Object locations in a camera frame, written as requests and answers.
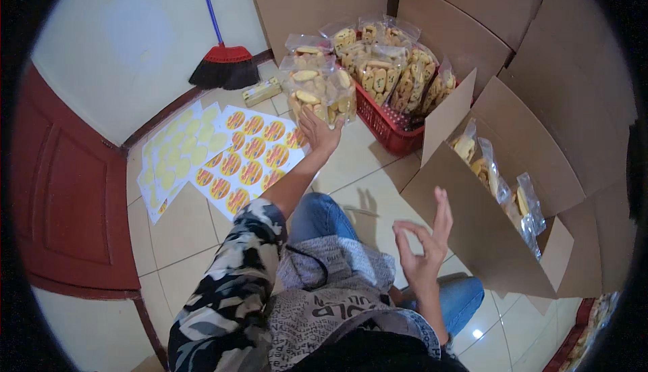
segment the sticker sheet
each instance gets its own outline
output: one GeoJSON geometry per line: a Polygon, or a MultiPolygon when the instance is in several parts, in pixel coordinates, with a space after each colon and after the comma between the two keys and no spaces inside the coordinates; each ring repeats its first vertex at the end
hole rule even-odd
{"type": "Polygon", "coordinates": [[[217,123],[231,146],[190,182],[232,220],[304,158],[308,142],[292,121],[235,106],[225,108],[217,123]]]}
{"type": "Polygon", "coordinates": [[[198,100],[143,146],[137,182],[154,224],[200,166],[232,145],[219,116],[217,102],[203,110],[198,100]]]}

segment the camouflage sleeve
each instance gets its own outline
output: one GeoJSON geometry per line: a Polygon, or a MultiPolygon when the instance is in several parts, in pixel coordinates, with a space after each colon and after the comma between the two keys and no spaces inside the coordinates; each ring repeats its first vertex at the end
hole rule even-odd
{"type": "Polygon", "coordinates": [[[269,201],[255,199],[241,209],[171,327],[171,371],[258,370],[264,365],[271,337],[263,308],[286,238],[285,219],[269,201]]]}

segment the person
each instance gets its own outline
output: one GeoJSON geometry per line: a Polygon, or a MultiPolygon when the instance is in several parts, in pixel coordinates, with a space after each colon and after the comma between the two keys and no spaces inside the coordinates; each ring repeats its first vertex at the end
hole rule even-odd
{"type": "Polygon", "coordinates": [[[171,327],[170,370],[465,371],[452,337],[484,292],[474,277],[437,282],[453,222],[447,192],[435,188],[432,234],[393,223],[409,283],[401,292],[392,286],[393,257],[362,244],[329,196],[304,195],[337,148],[342,124],[330,129],[308,109],[299,122],[311,153],[235,216],[171,327]],[[408,233],[423,255],[412,253],[408,233]],[[271,295],[276,277],[283,290],[271,295]]]}

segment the white wall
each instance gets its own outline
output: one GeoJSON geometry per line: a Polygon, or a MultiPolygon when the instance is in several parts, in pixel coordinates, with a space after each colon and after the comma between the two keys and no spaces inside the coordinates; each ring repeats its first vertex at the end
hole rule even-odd
{"type": "Polygon", "coordinates": [[[130,300],[86,300],[32,287],[63,350],[81,371],[124,372],[155,355],[130,300]]]}
{"type": "MultiPolygon", "coordinates": [[[[225,45],[268,49],[253,0],[212,0],[225,45]]],[[[117,145],[192,86],[216,35],[205,0],[60,0],[32,60],[56,94],[117,145]]]]}

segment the jeans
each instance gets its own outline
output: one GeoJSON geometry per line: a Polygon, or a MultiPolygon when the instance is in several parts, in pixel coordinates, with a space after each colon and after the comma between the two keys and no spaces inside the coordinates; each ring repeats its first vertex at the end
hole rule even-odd
{"type": "MultiPolygon", "coordinates": [[[[305,194],[292,216],[288,244],[329,235],[358,240],[349,218],[328,195],[305,194]]],[[[456,336],[482,304],[484,298],[482,282],[464,274],[448,275],[439,278],[438,281],[443,322],[448,333],[456,336]]],[[[414,310],[416,303],[408,301],[399,305],[414,310]]]]}

